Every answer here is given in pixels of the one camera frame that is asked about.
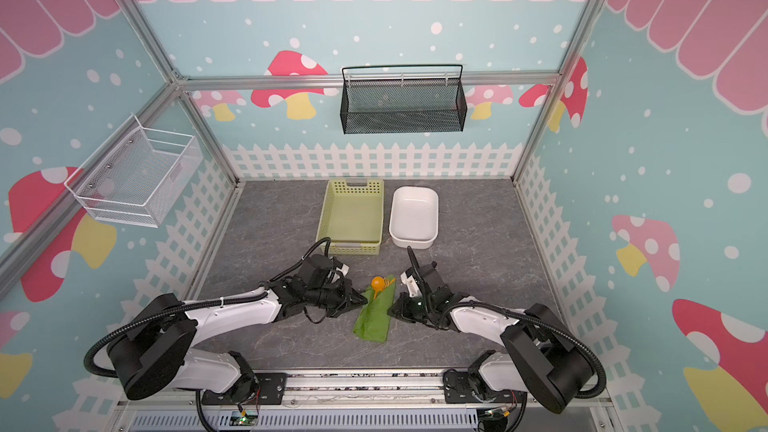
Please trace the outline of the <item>green paper napkin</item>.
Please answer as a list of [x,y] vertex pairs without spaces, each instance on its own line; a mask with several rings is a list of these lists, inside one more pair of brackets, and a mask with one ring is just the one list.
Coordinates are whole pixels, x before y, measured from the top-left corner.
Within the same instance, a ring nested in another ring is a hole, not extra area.
[[[388,275],[383,278],[387,280],[390,277],[394,276]],[[368,299],[368,303],[361,309],[353,328],[354,335],[359,339],[377,343],[387,341],[390,327],[388,311],[394,303],[395,282],[381,292],[376,299],[373,299],[371,284],[363,293]]]

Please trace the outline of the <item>orange plastic spoon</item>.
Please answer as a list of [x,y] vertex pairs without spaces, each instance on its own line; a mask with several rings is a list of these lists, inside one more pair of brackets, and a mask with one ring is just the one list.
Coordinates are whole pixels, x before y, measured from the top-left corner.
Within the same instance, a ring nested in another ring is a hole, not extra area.
[[371,280],[371,288],[373,290],[373,299],[376,299],[378,295],[385,291],[388,287],[388,281],[381,277],[376,276]]

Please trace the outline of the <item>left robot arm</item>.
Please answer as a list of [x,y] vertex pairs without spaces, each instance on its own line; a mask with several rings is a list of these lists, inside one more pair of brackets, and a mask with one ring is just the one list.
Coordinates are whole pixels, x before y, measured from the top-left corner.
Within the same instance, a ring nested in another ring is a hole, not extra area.
[[236,351],[203,351],[198,344],[306,314],[311,307],[337,318],[366,305],[347,276],[348,266],[331,256],[330,245],[330,238],[319,239],[296,263],[251,291],[208,300],[157,296],[132,321],[97,340],[85,353],[84,368],[118,379],[132,401],[166,389],[251,401],[261,387],[247,359]]

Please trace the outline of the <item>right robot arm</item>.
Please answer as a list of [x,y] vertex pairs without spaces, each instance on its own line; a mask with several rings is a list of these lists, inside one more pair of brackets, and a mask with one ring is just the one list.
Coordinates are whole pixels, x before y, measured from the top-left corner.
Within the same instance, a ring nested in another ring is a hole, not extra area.
[[437,272],[437,263],[420,264],[407,248],[410,267],[401,274],[407,290],[388,315],[431,329],[470,334],[499,346],[487,350],[464,371],[445,372],[447,400],[521,402],[535,399],[561,413],[574,399],[600,396],[607,373],[597,355],[568,330],[547,306],[508,309],[453,292]]

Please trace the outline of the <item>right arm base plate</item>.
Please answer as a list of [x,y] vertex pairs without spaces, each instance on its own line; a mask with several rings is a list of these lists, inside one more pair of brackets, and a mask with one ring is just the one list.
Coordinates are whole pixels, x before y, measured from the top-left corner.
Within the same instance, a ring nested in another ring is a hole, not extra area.
[[522,397],[519,391],[491,389],[479,373],[453,368],[443,373],[442,384],[444,400],[448,404],[515,404]]

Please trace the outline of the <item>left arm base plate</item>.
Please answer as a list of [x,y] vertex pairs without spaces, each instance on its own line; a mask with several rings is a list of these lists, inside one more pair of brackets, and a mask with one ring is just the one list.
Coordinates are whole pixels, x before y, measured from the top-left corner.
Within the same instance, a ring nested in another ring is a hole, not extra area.
[[286,373],[257,372],[253,377],[238,379],[225,392],[205,391],[203,405],[280,405],[286,391]]

